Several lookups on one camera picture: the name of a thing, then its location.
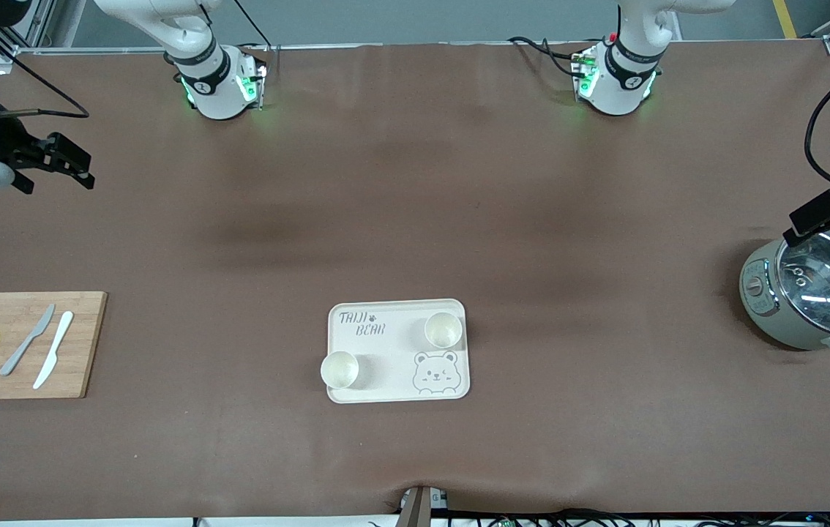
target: yellow floor line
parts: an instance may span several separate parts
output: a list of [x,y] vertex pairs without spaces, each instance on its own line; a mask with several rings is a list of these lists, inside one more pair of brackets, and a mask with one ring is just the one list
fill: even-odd
[[779,18],[779,26],[782,27],[782,35],[786,39],[797,39],[796,27],[793,27],[793,18],[789,16],[789,7],[786,7],[786,0],[773,0],[773,8],[776,9],[776,16]]

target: white knife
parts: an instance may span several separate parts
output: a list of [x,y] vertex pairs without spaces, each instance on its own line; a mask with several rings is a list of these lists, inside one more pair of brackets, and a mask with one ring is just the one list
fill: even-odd
[[6,376],[18,366],[18,361],[21,360],[21,356],[24,355],[24,351],[28,349],[28,346],[31,345],[31,341],[34,338],[39,337],[44,330],[48,328],[48,324],[51,323],[51,317],[54,315],[54,304],[50,304],[48,309],[44,311],[44,315],[41,316],[41,320],[37,321],[37,324],[34,325],[34,329],[31,330],[31,334],[28,334],[28,337],[24,340],[24,343],[18,347],[15,351],[13,356],[8,357],[6,363],[3,364],[2,370],[0,370],[0,375]]
[[34,380],[33,389],[40,388],[44,381],[51,376],[51,371],[54,366],[57,366],[57,348],[61,345],[61,340],[64,339],[64,334],[67,333],[67,328],[70,327],[70,322],[73,320],[73,311],[64,311],[61,315],[61,321],[57,324],[57,333],[54,335],[54,341],[51,343],[51,350],[48,351],[48,358],[44,359],[44,366],[41,367],[41,373],[37,374],[37,379]]

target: cup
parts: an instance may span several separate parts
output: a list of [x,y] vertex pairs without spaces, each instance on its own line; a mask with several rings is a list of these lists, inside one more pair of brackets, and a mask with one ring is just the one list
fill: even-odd
[[359,377],[359,361],[347,351],[334,351],[321,363],[321,380],[334,390],[351,387]]
[[425,338],[436,348],[451,348],[461,337],[464,337],[464,324],[451,313],[435,313],[425,321]]

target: gray knife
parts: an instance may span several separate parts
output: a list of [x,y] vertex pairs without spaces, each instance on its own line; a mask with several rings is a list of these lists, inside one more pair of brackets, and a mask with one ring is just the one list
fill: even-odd
[[31,330],[31,334],[28,334],[28,337],[24,340],[24,343],[21,343],[13,356],[8,357],[6,363],[3,364],[2,370],[0,370],[0,375],[8,375],[12,373],[15,367],[18,366],[18,361],[21,360],[21,356],[24,355],[24,351],[28,349],[29,345],[31,345],[31,341],[40,336],[40,334],[44,333],[44,330],[48,328],[48,324],[51,323],[51,317],[53,317],[53,315],[54,304],[50,304],[50,306],[48,306],[48,310],[44,311],[44,315],[41,316],[41,320],[37,321],[37,325]]

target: tray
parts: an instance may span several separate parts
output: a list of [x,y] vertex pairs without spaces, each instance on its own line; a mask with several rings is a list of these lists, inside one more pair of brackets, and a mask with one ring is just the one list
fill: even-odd
[[[436,313],[455,315],[464,328],[461,340],[447,349],[425,337],[425,321]],[[327,353],[334,351],[348,351],[359,361],[353,386],[327,388],[334,403],[447,400],[471,389],[466,313],[452,298],[336,304],[327,319]]]

